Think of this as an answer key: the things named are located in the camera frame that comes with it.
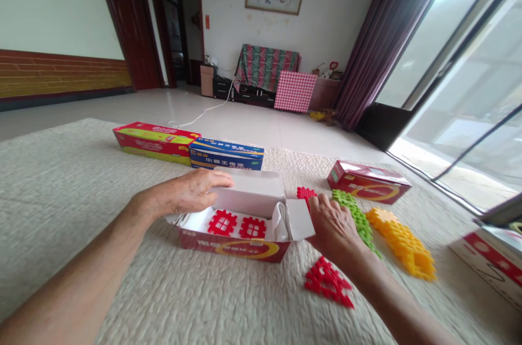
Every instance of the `blue box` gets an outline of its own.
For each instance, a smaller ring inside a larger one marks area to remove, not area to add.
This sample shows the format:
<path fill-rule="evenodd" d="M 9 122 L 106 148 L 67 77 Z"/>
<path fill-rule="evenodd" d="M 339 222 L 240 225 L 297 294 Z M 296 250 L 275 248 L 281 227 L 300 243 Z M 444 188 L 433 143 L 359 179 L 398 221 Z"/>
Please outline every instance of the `blue box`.
<path fill-rule="evenodd" d="M 262 148 L 232 144 L 200 137 L 189 145 L 190 163 L 193 168 L 214 167 L 261 170 L 265 150 Z"/>

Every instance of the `hand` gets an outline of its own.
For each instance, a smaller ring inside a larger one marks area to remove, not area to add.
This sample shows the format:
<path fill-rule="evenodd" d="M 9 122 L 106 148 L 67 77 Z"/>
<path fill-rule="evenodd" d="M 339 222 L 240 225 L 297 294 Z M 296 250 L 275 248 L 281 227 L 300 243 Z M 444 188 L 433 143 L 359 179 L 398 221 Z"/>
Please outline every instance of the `hand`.
<path fill-rule="evenodd" d="M 139 192 L 129 205 L 137 205 L 151 221 L 168 214 L 199 212 L 216 202 L 218 194 L 208 192 L 214 186 L 232 187 L 234 181 L 223 171 L 198 168 Z"/>
<path fill-rule="evenodd" d="M 330 201 L 326 194 L 308 199 L 315 235 L 308 242 L 338 267 L 358 261 L 370 251 L 357 233 L 350 209 Z"/>

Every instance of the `purple curtain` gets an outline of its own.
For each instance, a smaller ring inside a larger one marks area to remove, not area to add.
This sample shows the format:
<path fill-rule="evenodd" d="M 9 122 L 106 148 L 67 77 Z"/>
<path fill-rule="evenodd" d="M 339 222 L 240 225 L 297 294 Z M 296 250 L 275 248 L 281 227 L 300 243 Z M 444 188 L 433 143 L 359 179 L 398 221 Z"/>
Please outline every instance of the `purple curtain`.
<path fill-rule="evenodd" d="M 431 0 L 373 0 L 341 82 L 339 121 L 354 130 Z"/>

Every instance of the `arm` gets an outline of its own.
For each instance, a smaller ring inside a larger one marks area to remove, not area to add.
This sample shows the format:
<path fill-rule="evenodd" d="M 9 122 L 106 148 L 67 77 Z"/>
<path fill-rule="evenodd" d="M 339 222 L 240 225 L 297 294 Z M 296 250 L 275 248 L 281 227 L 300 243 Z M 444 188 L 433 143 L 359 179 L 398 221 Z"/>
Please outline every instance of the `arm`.
<path fill-rule="evenodd" d="M 325 194 L 309 199 L 316 235 L 309 242 L 352 280 L 400 345 L 458 345 L 399 285 L 357 234 L 350 210 Z"/>
<path fill-rule="evenodd" d="M 135 195 L 124 210 L 0 326 L 1 344 L 93 343 L 148 227 L 211 206 L 230 175 L 199 168 Z"/>

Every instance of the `carpet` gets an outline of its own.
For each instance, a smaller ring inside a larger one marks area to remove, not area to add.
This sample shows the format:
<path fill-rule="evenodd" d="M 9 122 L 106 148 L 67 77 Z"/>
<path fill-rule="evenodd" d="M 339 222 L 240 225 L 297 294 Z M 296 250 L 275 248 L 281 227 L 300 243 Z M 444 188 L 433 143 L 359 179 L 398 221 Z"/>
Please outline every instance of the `carpet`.
<path fill-rule="evenodd" d="M 87 119 L 0 143 L 1 320 L 134 193 L 190 171 L 123 153 L 111 131 L 116 126 Z M 295 197 L 298 186 L 329 192 L 334 162 L 267 148 L 263 167 L 279 172 L 287 196 Z M 358 202 L 363 211 L 372 207 Z M 435 283 L 410 277 L 375 234 L 386 265 L 418 302 L 464 343 L 519 343 L 520 315 L 447 248 L 473 224 L 415 184 L 393 211 L 436 260 Z M 304 290 L 304 275 L 318 257 L 305 241 L 293 244 L 281 264 L 184 250 L 175 228 L 159 221 L 147 232 L 98 342 L 394 343 L 357 290 L 350 293 L 355 311 Z"/>

